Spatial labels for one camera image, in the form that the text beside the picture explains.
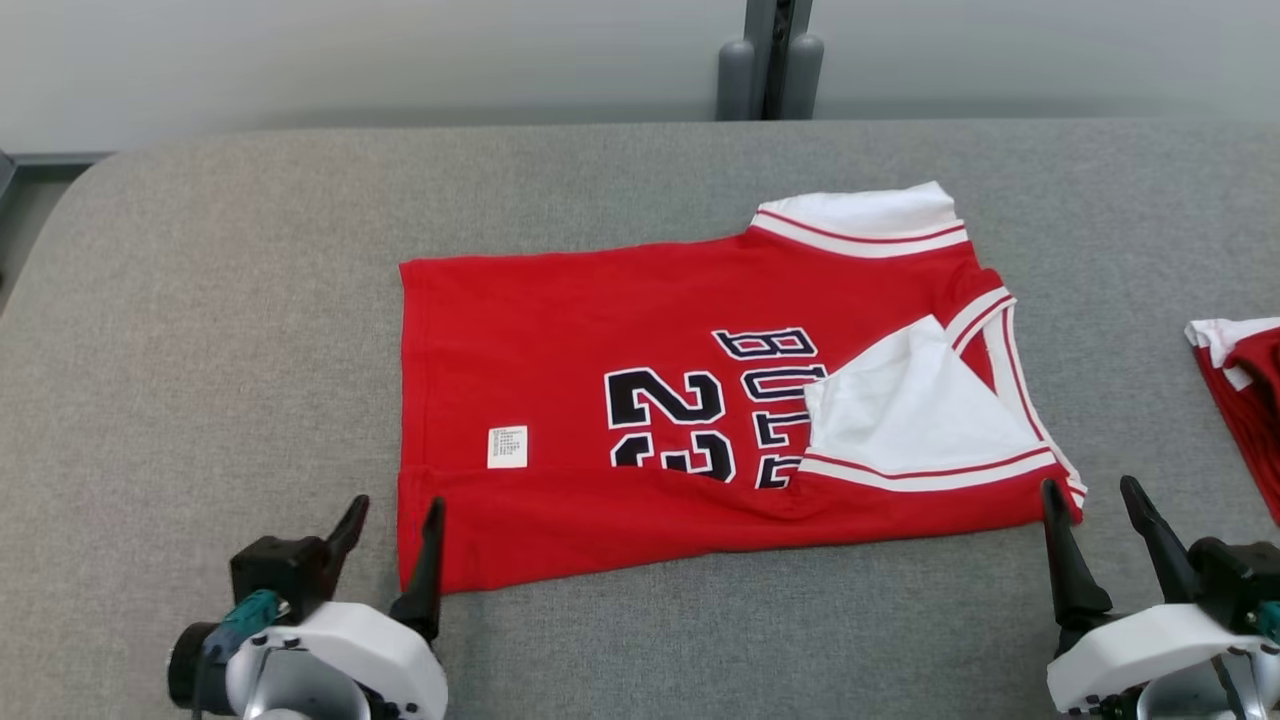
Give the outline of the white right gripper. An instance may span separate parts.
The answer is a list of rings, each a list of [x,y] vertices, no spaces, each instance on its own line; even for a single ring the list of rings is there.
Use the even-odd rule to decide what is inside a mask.
[[[1123,475],[1120,493],[1133,529],[1146,543],[1165,603],[1106,623],[1112,600],[1096,583],[1075,542],[1071,503],[1052,479],[1039,488],[1055,621],[1062,630],[1106,623],[1047,666],[1050,696],[1061,714],[1085,710],[1233,650],[1258,653],[1268,647],[1266,635],[1230,632],[1193,603],[1199,578],[1187,547],[1137,478]]]

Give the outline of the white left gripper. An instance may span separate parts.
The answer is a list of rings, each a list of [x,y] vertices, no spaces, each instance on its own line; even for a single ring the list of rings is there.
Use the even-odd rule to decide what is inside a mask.
[[[324,588],[337,588],[367,520],[357,495],[325,538]],[[248,635],[227,660],[224,687],[238,720],[445,720],[449,688],[433,642],[442,620],[445,500],[435,497],[406,589],[381,612],[325,602],[296,626]]]

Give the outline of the red shorts with white stripes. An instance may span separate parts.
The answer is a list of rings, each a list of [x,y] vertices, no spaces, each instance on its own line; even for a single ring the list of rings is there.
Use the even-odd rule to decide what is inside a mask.
[[[1280,316],[1188,323],[1201,375],[1280,527]]]

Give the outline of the red basketball jersey white trim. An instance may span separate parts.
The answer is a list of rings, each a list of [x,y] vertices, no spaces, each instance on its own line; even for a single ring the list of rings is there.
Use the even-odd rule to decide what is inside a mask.
[[[934,182],[762,204],[739,234],[401,269],[399,583],[442,589],[1038,523],[1087,488],[1015,296]]]

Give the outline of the grey cylindrical post foot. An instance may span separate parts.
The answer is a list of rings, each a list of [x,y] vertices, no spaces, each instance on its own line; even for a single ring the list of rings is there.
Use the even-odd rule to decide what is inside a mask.
[[[716,83],[716,120],[751,120],[755,108],[755,49],[749,38],[726,42],[718,53]]]
[[[824,42],[813,33],[800,33],[791,38],[780,100],[782,120],[813,118],[824,51]]]

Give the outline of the grey metal partition post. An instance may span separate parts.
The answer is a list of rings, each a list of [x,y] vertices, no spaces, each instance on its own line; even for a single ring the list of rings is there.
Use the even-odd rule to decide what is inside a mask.
[[[755,49],[753,120],[782,120],[780,100],[788,44],[795,35],[812,33],[814,1],[748,0],[744,37],[751,40]]]

